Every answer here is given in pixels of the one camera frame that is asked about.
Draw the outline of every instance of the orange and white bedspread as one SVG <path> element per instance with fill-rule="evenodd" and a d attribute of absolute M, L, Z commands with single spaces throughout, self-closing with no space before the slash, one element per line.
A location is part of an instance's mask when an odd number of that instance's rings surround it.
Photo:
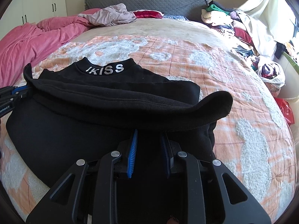
<path fill-rule="evenodd" d="M 33 75 L 37 78 L 44 68 L 61 70 L 84 56 L 101 66 L 131 57 L 168 79 L 197 83 L 201 98 L 218 90 L 230 92 L 234 98 L 231 113 L 219 120 L 214 130 L 216 157 L 242 181 L 273 222 L 282 214 L 294 195 L 297 179 L 293 138 L 267 87 L 238 55 L 189 41 L 101 36 L 61 47 L 34 67 Z M 21 78 L 16 85 L 23 84 Z M 7 118 L 1 119 L 0 179 L 25 220 L 49 188 L 16 151 L 6 132 Z"/>

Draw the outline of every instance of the metal screw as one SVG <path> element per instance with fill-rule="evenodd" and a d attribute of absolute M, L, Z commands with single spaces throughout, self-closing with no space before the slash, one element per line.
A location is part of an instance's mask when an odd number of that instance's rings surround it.
<path fill-rule="evenodd" d="M 111 153 L 111 156 L 112 156 L 112 157 L 118 157 L 120 154 L 121 154 L 121 153 L 120 153 L 119 151 L 113 151 L 113 152 Z"/>
<path fill-rule="evenodd" d="M 85 164 L 85 161 L 83 159 L 80 159 L 80 160 L 77 161 L 78 166 L 82 166 L 84 164 Z"/>
<path fill-rule="evenodd" d="M 220 166 L 221 165 L 221 161 L 219 161 L 218 159 L 213 160 L 213 164 L 215 166 Z"/>
<path fill-rule="evenodd" d="M 178 152 L 179 157 L 186 157 L 187 153 L 186 152 Z"/>

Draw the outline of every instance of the curtain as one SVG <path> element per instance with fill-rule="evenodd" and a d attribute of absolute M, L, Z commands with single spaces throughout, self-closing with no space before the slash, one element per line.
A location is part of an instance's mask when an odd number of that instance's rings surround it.
<path fill-rule="evenodd" d="M 268 34 L 279 43 L 293 37 L 295 16 L 285 0 L 248 0 L 238 8 L 268 28 Z"/>

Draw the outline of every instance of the pink blanket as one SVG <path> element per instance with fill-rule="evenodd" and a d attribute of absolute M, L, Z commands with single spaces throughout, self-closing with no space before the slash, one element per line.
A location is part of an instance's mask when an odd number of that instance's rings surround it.
<path fill-rule="evenodd" d="M 98 10 L 91 9 L 84 13 L 93 14 Z M 0 41 L 0 88 L 13 85 L 25 65 L 31 63 L 34 67 L 93 26 L 85 18 L 70 16 L 15 27 Z"/>

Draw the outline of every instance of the bed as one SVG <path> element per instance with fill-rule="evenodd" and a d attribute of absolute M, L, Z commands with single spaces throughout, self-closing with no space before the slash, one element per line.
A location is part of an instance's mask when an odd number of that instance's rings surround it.
<path fill-rule="evenodd" d="M 127 1 L 85 0 L 86 9 Z M 249 189 L 274 223 L 291 202 L 297 181 L 295 146 L 279 107 L 265 84 L 225 38 L 195 22 L 200 20 L 200 13 L 194 11 L 200 12 L 207 0 L 188 0 L 189 6 L 181 0 L 158 0 L 155 5 L 152 1 L 155 0 L 142 0 L 138 6 L 128 4 L 127 8 L 173 12 L 172 15 L 194 21 L 147 18 L 91 29 L 33 67 L 34 78 L 44 68 L 58 71 L 84 56 L 98 65 L 131 57 L 143 68 L 170 80 L 195 82 L 201 87 L 200 99 L 215 91 L 228 91 L 234 103 L 229 116 L 219 120 L 214 130 L 214 153 Z M 15 83 L 24 84 L 22 76 Z M 14 208 L 26 220 L 49 187 L 16 151 L 5 127 L 8 117 L 1 118 L 0 180 Z"/>

